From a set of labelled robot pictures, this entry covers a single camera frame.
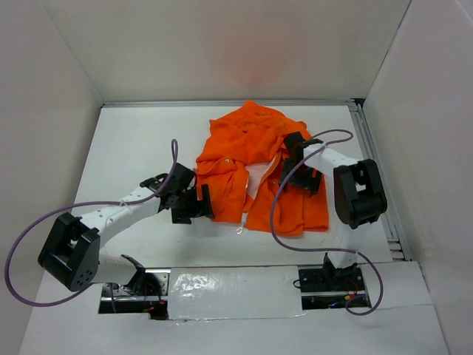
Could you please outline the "orange jacket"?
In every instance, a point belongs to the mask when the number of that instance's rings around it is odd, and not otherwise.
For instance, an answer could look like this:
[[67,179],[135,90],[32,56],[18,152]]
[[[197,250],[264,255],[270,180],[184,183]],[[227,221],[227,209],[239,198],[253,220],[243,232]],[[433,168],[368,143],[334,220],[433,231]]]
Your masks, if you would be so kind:
[[[250,230],[271,231],[271,206],[283,160],[289,157],[283,140],[293,132],[310,138],[304,121],[253,101],[210,122],[210,136],[196,160],[197,184],[208,184],[215,222],[244,223]],[[312,197],[309,191],[287,186],[276,203],[273,226],[285,237],[327,231],[330,217],[325,185]]]

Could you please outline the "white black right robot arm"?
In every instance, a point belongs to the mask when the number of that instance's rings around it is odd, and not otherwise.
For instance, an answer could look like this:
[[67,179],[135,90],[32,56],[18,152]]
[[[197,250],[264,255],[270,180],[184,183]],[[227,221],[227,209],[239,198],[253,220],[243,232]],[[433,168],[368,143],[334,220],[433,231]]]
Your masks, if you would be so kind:
[[331,290],[340,289],[353,276],[361,255],[362,238],[387,210],[387,198],[376,162],[372,159],[356,160],[331,148],[353,138],[352,132],[346,129],[342,132],[348,137],[327,142],[319,139],[326,132],[308,140],[300,132],[287,135],[284,145],[289,158],[284,160],[279,189],[270,211],[270,230],[274,240],[289,250],[301,251],[285,245],[276,236],[273,226],[276,203],[288,184],[309,191],[312,197],[320,192],[322,179],[329,180],[340,225],[336,229],[336,244],[317,250],[324,253],[322,280]]

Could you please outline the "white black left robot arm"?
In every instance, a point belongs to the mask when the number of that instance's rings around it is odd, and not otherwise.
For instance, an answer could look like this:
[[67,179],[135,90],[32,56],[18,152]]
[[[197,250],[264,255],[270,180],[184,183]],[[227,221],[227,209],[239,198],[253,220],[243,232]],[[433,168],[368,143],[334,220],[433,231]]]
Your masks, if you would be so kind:
[[214,217],[208,185],[197,184],[194,171],[177,163],[169,173],[150,177],[116,205],[75,216],[58,216],[38,256],[38,264],[69,291],[93,283],[114,283],[130,295],[146,286],[146,268],[128,254],[107,256],[103,247],[141,220],[163,210],[173,224]]

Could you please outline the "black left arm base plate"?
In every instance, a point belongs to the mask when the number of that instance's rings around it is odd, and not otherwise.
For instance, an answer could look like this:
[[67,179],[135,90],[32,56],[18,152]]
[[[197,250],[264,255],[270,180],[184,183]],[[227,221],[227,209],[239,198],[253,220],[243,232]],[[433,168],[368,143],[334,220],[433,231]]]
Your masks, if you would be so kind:
[[148,268],[133,286],[104,284],[99,314],[145,314],[152,320],[167,320],[171,269]]

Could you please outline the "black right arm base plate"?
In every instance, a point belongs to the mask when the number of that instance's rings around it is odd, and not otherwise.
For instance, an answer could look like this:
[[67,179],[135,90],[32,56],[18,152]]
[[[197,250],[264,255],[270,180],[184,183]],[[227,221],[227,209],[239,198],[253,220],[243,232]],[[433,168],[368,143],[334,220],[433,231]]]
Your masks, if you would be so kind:
[[293,286],[300,290],[302,309],[322,310],[345,308],[370,308],[361,269],[354,265],[347,270],[335,270],[329,265],[321,268],[300,268],[299,278]]

